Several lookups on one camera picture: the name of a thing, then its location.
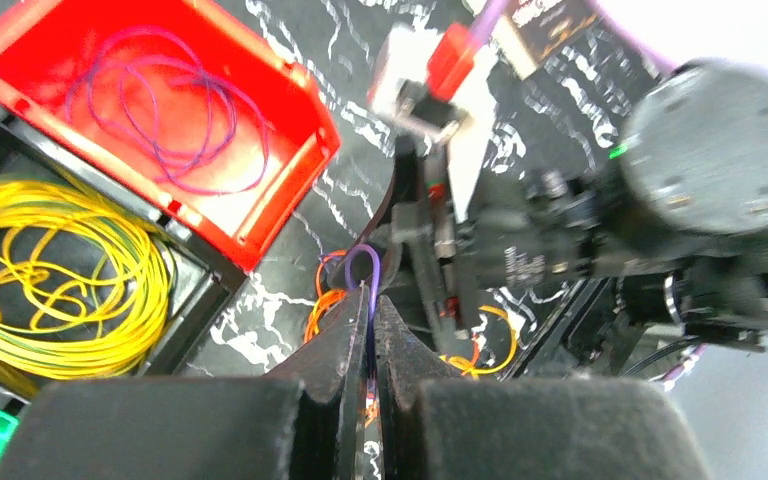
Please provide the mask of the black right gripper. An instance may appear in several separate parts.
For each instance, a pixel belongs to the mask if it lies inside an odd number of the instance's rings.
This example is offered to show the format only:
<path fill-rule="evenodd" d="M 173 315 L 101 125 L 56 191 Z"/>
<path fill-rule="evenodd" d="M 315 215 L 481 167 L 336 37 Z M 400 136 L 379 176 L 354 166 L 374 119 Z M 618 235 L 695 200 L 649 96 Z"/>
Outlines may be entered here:
<path fill-rule="evenodd" d="M 521 186 L 480 179 L 471 215 L 459 221 L 445 148 L 421 154 L 417 140 L 402 134 L 393 160 L 381 206 L 330 284 L 352 289 L 376 280 L 379 292 L 422 310 L 434 344 L 448 345 L 477 326 L 482 290 L 601 275 L 587 232 L 593 216 L 575 183 L 552 196 L 549 171 Z"/>

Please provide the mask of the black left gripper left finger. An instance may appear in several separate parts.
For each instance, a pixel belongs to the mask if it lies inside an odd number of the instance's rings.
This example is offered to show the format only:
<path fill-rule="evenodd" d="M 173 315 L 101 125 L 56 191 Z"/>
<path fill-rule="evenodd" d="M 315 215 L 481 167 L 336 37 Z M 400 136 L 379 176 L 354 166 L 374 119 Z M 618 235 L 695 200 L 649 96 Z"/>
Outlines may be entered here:
<path fill-rule="evenodd" d="M 370 292 L 258 377 L 57 383 L 25 410 L 0 479 L 353 479 Z"/>

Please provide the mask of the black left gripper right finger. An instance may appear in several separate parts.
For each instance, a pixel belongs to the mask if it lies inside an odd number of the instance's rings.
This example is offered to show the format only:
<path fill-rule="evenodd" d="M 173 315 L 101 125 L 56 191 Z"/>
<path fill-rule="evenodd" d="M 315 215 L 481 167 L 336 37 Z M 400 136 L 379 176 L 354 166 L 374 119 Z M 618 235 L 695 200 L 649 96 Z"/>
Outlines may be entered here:
<path fill-rule="evenodd" d="M 374 322 L 387 479 L 707 479 L 685 418 L 622 378 L 462 377 L 381 297 Z"/>

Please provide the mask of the red plastic bin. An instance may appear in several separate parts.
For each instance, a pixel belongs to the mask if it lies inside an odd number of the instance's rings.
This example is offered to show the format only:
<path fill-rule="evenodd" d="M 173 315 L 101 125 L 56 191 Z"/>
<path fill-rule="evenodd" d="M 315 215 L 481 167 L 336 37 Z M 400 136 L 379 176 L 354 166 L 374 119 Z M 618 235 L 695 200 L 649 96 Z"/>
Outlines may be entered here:
<path fill-rule="evenodd" d="M 316 80 L 212 1 L 21 1 L 0 105 L 244 271 L 340 146 Z"/>

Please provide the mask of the black plastic bin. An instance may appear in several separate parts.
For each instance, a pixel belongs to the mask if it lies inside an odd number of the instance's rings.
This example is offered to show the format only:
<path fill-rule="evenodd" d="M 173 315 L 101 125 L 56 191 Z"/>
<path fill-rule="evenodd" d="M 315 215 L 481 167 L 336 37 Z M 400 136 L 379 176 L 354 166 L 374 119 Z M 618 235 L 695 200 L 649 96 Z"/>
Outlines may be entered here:
<path fill-rule="evenodd" d="M 0 409 L 174 372 L 242 274 L 0 110 Z"/>

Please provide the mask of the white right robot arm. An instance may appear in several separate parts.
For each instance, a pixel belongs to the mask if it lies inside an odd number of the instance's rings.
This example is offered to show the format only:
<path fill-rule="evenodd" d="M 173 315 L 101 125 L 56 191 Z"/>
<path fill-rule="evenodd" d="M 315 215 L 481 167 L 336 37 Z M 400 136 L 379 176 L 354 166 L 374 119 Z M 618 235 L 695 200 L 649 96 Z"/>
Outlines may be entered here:
<path fill-rule="evenodd" d="M 626 117 L 596 169 L 536 165 L 481 174 L 455 216 L 447 159 L 415 158 L 407 193 L 389 192 L 370 230 L 328 276 L 418 300 L 435 345 L 480 323 L 480 293 L 579 279 L 662 275 L 664 310 L 702 339 L 768 332 L 768 72 L 693 63 Z"/>

